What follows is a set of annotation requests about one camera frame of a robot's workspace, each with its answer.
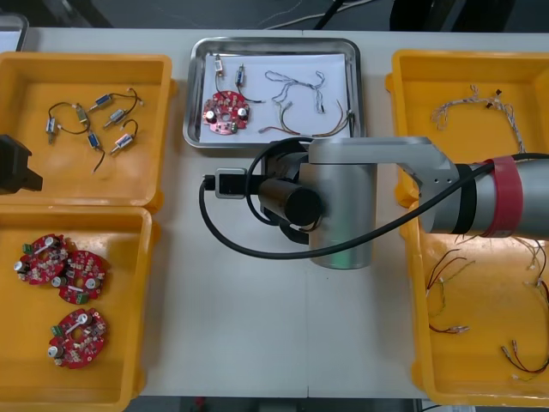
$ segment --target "yellow plastic tray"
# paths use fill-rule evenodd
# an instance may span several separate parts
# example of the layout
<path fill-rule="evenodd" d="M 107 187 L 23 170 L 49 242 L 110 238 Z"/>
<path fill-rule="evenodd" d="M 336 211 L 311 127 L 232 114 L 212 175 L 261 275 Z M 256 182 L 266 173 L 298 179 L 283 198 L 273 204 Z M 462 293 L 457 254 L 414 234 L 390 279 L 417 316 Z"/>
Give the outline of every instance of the yellow plastic tray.
<path fill-rule="evenodd" d="M 103 293 L 71 305 L 58 290 L 19 281 L 21 245 L 61 233 L 111 265 Z M 139 367 L 143 299 L 153 223 L 142 208 L 0 206 L 0 410 L 122 411 L 144 386 Z M 87 367 L 56 367 L 47 357 L 50 327 L 78 307 L 95 307 L 108 324 L 107 344 Z"/>
<path fill-rule="evenodd" d="M 521 379 L 532 375 L 513 367 L 500 348 L 511 351 L 511 340 L 516 339 L 529 368 L 540 367 L 547 357 L 547 304 L 535 288 L 524 284 L 539 273 L 539 266 L 528 269 L 532 253 L 527 247 L 513 238 L 475 238 L 457 245 L 455 235 L 425 234 L 417 219 L 402 227 L 401 234 L 413 285 L 413 382 L 440 404 L 549 406 L 549 371 L 528 382 L 513 379 L 513 374 Z M 441 307 L 441 293 L 436 285 L 426 298 L 426 284 L 433 266 L 455 248 L 461 250 L 452 257 L 475 263 L 446 283 L 446 307 L 438 316 L 430 316 Z M 538 256 L 542 263 L 541 253 Z M 450 265 L 443 277 L 449 278 L 463 265 Z M 439 329 L 455 325 L 471 329 L 460 335 L 435 333 L 429 330 L 430 320 Z"/>
<path fill-rule="evenodd" d="M 453 106 L 448 126 L 437 130 L 432 112 L 451 100 L 503 91 L 515 110 L 526 150 L 549 151 L 549 54 L 401 50 L 386 78 L 397 136 L 427 136 L 452 161 L 470 163 L 518 152 L 515 134 L 502 112 L 478 104 Z M 399 171 L 396 197 L 409 207 L 418 199 L 413 181 Z"/>
<path fill-rule="evenodd" d="M 157 211 L 162 205 L 160 174 L 170 93 L 172 63 L 166 56 L 48 54 L 6 52 L 0 55 L 0 134 L 7 134 L 33 152 L 29 167 L 44 178 L 40 192 L 19 191 L 0 197 L 0 204 L 64 204 L 142 206 Z M 111 157 L 92 174 L 100 154 L 89 147 L 87 135 L 59 131 L 48 144 L 48 109 L 59 101 L 80 103 L 85 109 L 103 94 L 127 94 L 133 87 L 143 98 L 128 118 L 139 123 L 133 147 Z M 128 109 L 132 99 L 90 114 L 93 130 L 106 151 L 123 135 L 118 126 L 102 129 L 117 108 Z M 69 130 L 81 130 L 68 106 L 53 115 Z M 128 132 L 133 125 L 128 125 Z"/>

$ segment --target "electronic component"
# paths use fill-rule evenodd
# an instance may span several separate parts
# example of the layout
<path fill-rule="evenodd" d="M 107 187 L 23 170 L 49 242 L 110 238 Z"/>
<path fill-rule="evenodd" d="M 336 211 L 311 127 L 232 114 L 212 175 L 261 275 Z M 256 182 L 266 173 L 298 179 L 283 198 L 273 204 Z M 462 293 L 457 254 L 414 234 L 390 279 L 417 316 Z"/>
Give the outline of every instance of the electronic component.
<path fill-rule="evenodd" d="M 122 137 L 120 137 L 115 143 L 114 143 L 114 148 L 111 150 L 111 152 L 109 153 L 110 155 L 114 155 L 115 153 L 117 153 L 120 149 L 123 149 L 127 146 L 129 146 L 130 144 L 133 143 L 136 135 L 137 135 L 137 131 L 139 130 L 139 124 L 137 124 L 137 122 L 131 118 L 130 120 L 126 120 L 126 122 L 122 125 L 122 127 L 120 128 L 120 130 L 123 130 L 124 127 L 126 127 L 126 125 L 128 123 L 133 123 L 134 126 L 136 127 L 134 129 L 134 132 L 132 134 L 130 133 L 126 133 L 124 134 Z"/>
<path fill-rule="evenodd" d="M 107 326 L 95 309 L 78 309 L 51 328 L 47 354 L 59 367 L 78 369 L 93 361 L 105 347 Z"/>
<path fill-rule="evenodd" d="M 87 125 L 87 122 L 89 122 L 89 119 L 87 118 L 86 111 L 78 103 L 75 104 L 75 110 L 76 110 L 76 116 L 78 117 L 78 121 L 84 125 Z"/>
<path fill-rule="evenodd" d="M 244 86 L 244 65 L 240 64 L 240 67 L 238 67 L 237 75 L 234 78 L 234 84 L 237 87 Z"/>
<path fill-rule="evenodd" d="M 87 141 L 89 142 L 89 145 L 90 145 L 92 148 L 101 148 L 101 143 L 100 143 L 99 138 L 98 138 L 97 135 L 96 135 L 95 133 L 93 133 L 92 131 L 90 131 L 90 132 L 87 134 Z"/>
<path fill-rule="evenodd" d="M 60 276 L 69 255 L 63 235 L 48 234 L 35 240 L 30 248 L 23 246 L 25 254 L 15 263 L 19 278 L 31 285 L 43 285 Z"/>
<path fill-rule="evenodd" d="M 48 118 L 47 123 L 45 124 L 45 133 L 48 135 L 48 143 L 53 144 L 55 136 L 57 135 L 58 127 L 57 120 L 55 118 Z"/>
<path fill-rule="evenodd" d="M 32 255 L 33 254 L 33 246 L 29 245 L 28 243 L 23 244 L 23 253 L 26 255 Z"/>
<path fill-rule="evenodd" d="M 237 110 L 237 115 L 241 120 L 248 120 L 248 110 L 245 107 L 240 107 Z"/>
<path fill-rule="evenodd" d="M 103 125 L 103 129 L 106 129 L 111 124 L 118 124 L 126 116 L 126 111 L 124 109 L 117 109 L 111 116 L 109 116 L 109 121 Z"/>
<path fill-rule="evenodd" d="M 92 112 L 95 109 L 107 107 L 110 104 L 112 104 L 113 99 L 110 94 L 103 94 L 101 97 L 99 97 L 93 106 L 89 108 L 89 112 Z"/>
<path fill-rule="evenodd" d="M 244 96 L 244 93 L 242 93 L 242 87 L 244 86 L 244 65 L 240 64 L 240 67 L 238 67 L 237 74 L 234 78 L 234 85 L 237 87 L 237 90 L 246 101 L 250 101 L 251 103 L 265 103 L 265 100 L 253 100 L 248 99 L 246 96 Z"/>
<path fill-rule="evenodd" d="M 73 109 L 75 109 L 76 116 L 78 117 L 78 121 L 80 122 L 80 124 L 84 125 L 86 128 L 80 131 L 72 131 L 72 130 L 65 129 L 61 124 L 57 122 L 57 120 L 51 114 L 51 111 L 58 106 L 71 106 Z M 78 103 L 73 105 L 72 103 L 69 103 L 67 101 L 60 101 L 59 103 L 56 103 L 55 105 L 53 105 L 48 109 L 48 123 L 46 125 L 45 131 L 48 134 L 49 144 L 53 143 L 54 137 L 57 134 L 57 132 L 55 131 L 56 128 L 66 131 L 71 135 L 81 135 L 83 133 L 86 133 L 89 130 L 90 121 L 89 121 L 89 118 L 87 117 L 86 111 Z"/>
<path fill-rule="evenodd" d="M 215 116 L 215 113 L 214 113 L 213 110 L 208 110 L 206 112 L 206 114 L 204 115 L 204 118 L 210 124 L 213 124 L 213 123 L 217 122 L 217 116 Z"/>
<path fill-rule="evenodd" d="M 59 346 L 50 346 L 50 348 L 48 349 L 48 356 L 54 359 L 62 358 L 63 353 L 63 348 Z"/>
<path fill-rule="evenodd" d="M 249 117 L 250 106 L 244 96 L 231 91 L 214 94 L 212 99 L 206 100 L 202 112 L 204 124 L 220 135 L 232 135 L 239 129 L 245 129 Z"/>
<path fill-rule="evenodd" d="M 54 288 L 59 288 L 61 286 L 64 286 L 67 284 L 67 278 L 61 277 L 61 276 L 55 276 L 53 279 L 51 279 L 51 285 Z"/>
<path fill-rule="evenodd" d="M 67 259 L 66 282 L 59 286 L 59 296 L 73 305 L 80 305 L 101 294 L 106 271 L 101 257 L 90 251 L 73 251 Z"/>
<path fill-rule="evenodd" d="M 223 63 L 221 62 L 221 57 L 219 54 L 215 55 L 214 60 L 214 66 L 215 66 L 215 75 L 222 77 L 223 76 Z"/>
<path fill-rule="evenodd" d="M 105 150 L 103 150 L 103 148 L 101 147 L 101 143 L 97 135 L 92 131 L 89 131 L 89 133 L 87 134 L 87 141 L 89 142 L 91 148 L 101 152 L 100 161 L 98 161 L 97 165 L 92 171 L 92 173 L 95 173 L 97 169 L 100 168 L 101 163 L 103 163 L 103 160 L 105 159 Z"/>

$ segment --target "white paper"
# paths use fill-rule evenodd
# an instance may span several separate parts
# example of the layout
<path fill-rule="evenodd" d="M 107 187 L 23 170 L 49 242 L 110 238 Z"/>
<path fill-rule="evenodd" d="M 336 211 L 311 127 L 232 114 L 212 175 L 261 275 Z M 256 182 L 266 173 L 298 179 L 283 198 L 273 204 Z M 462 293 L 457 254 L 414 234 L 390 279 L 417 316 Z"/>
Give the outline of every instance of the white paper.
<path fill-rule="evenodd" d="M 215 90 L 214 56 L 206 57 L 204 89 L 202 103 L 211 99 Z M 323 94 L 325 113 L 316 109 L 316 92 L 303 86 L 293 86 L 288 91 L 288 101 L 293 106 L 284 115 L 287 126 L 303 135 L 326 133 L 335 128 L 341 116 L 337 101 L 347 112 L 347 80 L 345 56 L 343 54 L 322 56 L 237 56 L 221 57 L 224 76 L 218 79 L 220 90 L 236 91 L 235 76 L 240 64 L 244 64 L 244 86 L 242 93 L 248 99 L 265 100 L 266 103 L 250 103 L 250 120 L 246 129 L 238 130 L 233 135 L 218 135 L 202 124 L 200 141 L 202 143 L 265 143 L 280 140 L 291 135 L 277 130 L 263 134 L 257 131 L 267 126 L 281 127 L 278 108 L 271 100 L 279 94 L 284 83 L 271 82 L 265 77 L 268 70 L 289 76 L 300 82 L 318 84 L 319 77 L 315 72 L 321 71 L 326 80 L 320 91 Z M 336 136 L 350 137 L 349 128 L 340 131 Z"/>
<path fill-rule="evenodd" d="M 2 52 L 14 52 L 17 50 L 17 43 L 21 32 L 3 32 L 0 31 L 0 53 Z"/>

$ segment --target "white wire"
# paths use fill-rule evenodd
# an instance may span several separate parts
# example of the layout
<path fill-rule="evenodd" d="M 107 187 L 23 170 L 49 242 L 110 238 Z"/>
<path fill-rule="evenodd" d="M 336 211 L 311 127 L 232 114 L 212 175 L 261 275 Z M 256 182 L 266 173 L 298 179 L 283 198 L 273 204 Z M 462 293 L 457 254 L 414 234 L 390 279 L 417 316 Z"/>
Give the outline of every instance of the white wire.
<path fill-rule="evenodd" d="M 350 3 L 347 6 L 341 6 L 340 8 L 337 9 L 337 11 L 335 13 L 340 13 L 340 12 L 345 11 L 347 9 L 351 9 L 353 7 L 361 6 L 362 4 L 367 4 L 367 3 L 373 2 L 373 1 L 374 0 L 360 0 L 359 2 L 356 2 L 356 3 Z M 310 20 L 310 19 L 317 19 L 319 17 L 322 17 L 323 15 L 324 15 L 324 13 L 319 13 L 317 15 L 306 15 L 305 17 L 299 17 L 298 19 L 295 19 L 295 20 L 292 20 L 292 21 L 287 21 L 286 23 L 281 23 L 281 24 L 277 24 L 275 26 L 266 27 L 264 30 L 272 30 L 274 28 L 290 26 L 292 24 L 299 23 L 300 21 L 305 21 L 305 20 Z"/>
<path fill-rule="evenodd" d="M 281 11 L 279 13 L 275 13 L 273 15 L 270 15 L 269 17 L 267 17 L 266 19 L 263 19 L 261 20 L 260 22 L 258 22 L 255 26 L 248 26 L 248 27 L 245 27 L 244 30 L 246 28 L 258 28 L 259 26 L 261 26 L 265 21 L 269 21 L 269 20 L 272 20 L 274 19 L 276 16 L 278 15 L 287 15 L 288 13 L 292 13 L 297 7 L 299 7 L 301 5 L 301 3 L 303 2 L 303 0 L 299 0 L 297 3 L 295 3 L 295 5 L 293 7 L 291 7 L 290 9 L 286 10 L 286 11 Z"/>

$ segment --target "red wire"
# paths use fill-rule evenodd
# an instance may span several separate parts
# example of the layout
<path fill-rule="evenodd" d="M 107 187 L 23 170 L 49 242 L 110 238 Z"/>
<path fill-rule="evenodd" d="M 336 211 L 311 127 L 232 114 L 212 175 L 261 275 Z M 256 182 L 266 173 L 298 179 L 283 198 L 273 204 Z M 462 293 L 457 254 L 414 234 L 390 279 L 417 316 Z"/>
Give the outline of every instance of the red wire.
<path fill-rule="evenodd" d="M 452 264 L 452 262 L 455 262 L 456 260 L 467 260 L 464 257 L 454 257 L 452 260 L 450 260 L 448 263 L 446 263 L 443 268 L 438 272 L 438 274 L 435 276 L 435 278 L 432 280 L 432 282 L 427 285 L 427 290 L 432 288 L 432 286 L 437 282 L 438 278 L 443 274 L 444 270 Z"/>

